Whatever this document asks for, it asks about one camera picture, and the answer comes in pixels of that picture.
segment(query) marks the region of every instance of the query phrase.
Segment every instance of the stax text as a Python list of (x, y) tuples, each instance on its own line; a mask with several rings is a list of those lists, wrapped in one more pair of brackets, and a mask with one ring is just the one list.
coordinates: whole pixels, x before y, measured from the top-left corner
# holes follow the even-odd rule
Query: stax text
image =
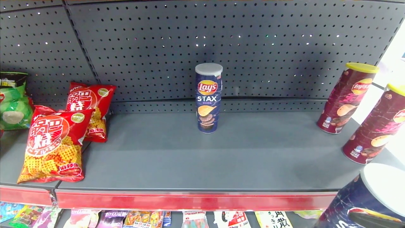
[(208, 96), (208, 97), (206, 97), (206, 96), (201, 97), (201, 96), (198, 96), (198, 97), (197, 97), (197, 101), (211, 101), (211, 102), (217, 102), (217, 96), (215, 96), (215, 97), (210, 97), (210, 96)]

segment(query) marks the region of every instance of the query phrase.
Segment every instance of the perforated metal panel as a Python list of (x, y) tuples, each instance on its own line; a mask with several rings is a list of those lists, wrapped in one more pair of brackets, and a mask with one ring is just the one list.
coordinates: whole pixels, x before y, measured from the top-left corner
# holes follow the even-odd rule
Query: perforated metal panel
[(72, 80), (96, 83), (62, 6), (0, 14), (2, 71), (30, 74), (35, 102), (65, 101)]
[[(323, 109), (321, 99), (223, 99), (221, 112), (318, 112)], [(114, 114), (125, 113), (181, 113), (195, 112), (196, 102), (142, 101), (113, 102)]]
[(20, 1), (20, 0), (1, 0), (0, 12), (22, 10), (38, 7), (62, 5), (61, 0), (46, 0), (46, 1)]
[(376, 64), (405, 5), (370, 1), (144, 1), (69, 6), (115, 101), (194, 96), (194, 67), (224, 66), (223, 96), (327, 98), (344, 63)]

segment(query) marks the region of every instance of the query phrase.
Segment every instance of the white plastic lid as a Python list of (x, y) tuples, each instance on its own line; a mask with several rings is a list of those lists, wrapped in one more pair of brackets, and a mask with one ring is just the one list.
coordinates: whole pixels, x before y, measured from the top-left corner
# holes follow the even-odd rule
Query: white plastic lid
[(223, 67), (216, 63), (202, 63), (196, 66), (196, 73), (201, 75), (220, 75), (222, 73)]
[(384, 206), (405, 217), (405, 171), (379, 164), (368, 164), (360, 171), (367, 189)]

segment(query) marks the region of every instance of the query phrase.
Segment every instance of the snack package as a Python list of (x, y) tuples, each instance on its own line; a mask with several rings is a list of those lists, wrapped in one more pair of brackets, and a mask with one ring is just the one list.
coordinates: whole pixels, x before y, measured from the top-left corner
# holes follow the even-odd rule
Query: snack package
[(128, 211), (104, 211), (97, 228), (121, 228)]
[(25, 92), (27, 75), (0, 72), (0, 128), (5, 131), (30, 127), (33, 108)]
[(14, 218), (23, 207), (22, 204), (0, 202), (0, 223)]
[(90, 209), (72, 209), (63, 228), (88, 228), (92, 218)]
[(251, 228), (243, 211), (214, 211), (214, 218), (218, 228)]
[(255, 211), (260, 228), (289, 227), (293, 228), (285, 211)]
[(60, 211), (56, 206), (45, 207), (33, 228), (54, 228)]
[(56, 112), (35, 107), (17, 183), (83, 180), (81, 147), (93, 110)]
[(325, 210), (315, 210), (315, 211), (294, 211), (297, 215), (304, 219), (319, 219), (321, 214)]
[(92, 217), (90, 218), (90, 224), (88, 228), (96, 228), (101, 210), (92, 210)]
[(163, 211), (129, 211), (125, 228), (162, 228)]
[(105, 115), (113, 99), (116, 86), (92, 85), (71, 82), (66, 110), (94, 109), (85, 141), (106, 142)]
[(9, 225), (15, 228), (33, 228), (43, 209), (42, 206), (24, 205)]
[(209, 228), (205, 211), (183, 211), (181, 228)]
[(165, 211), (163, 213), (163, 226), (171, 226), (172, 225), (172, 213), (171, 211)]

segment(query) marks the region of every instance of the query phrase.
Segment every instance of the store shelf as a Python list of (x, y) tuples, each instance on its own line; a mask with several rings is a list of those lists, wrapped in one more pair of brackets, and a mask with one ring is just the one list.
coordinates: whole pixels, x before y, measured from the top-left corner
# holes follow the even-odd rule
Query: store shelf
[(60, 181), (50, 183), (26, 182), (17, 184), (28, 138), (28, 130), (6, 131), (0, 143), (0, 201), (52, 205), (50, 191)]
[[(197, 130), (194, 114), (117, 114), (109, 140), (83, 154), (85, 179), (56, 190), (62, 208), (312, 210), (363, 167), (341, 134), (315, 125), (317, 112), (221, 113), (218, 130)], [(376, 162), (401, 166), (385, 150)]]

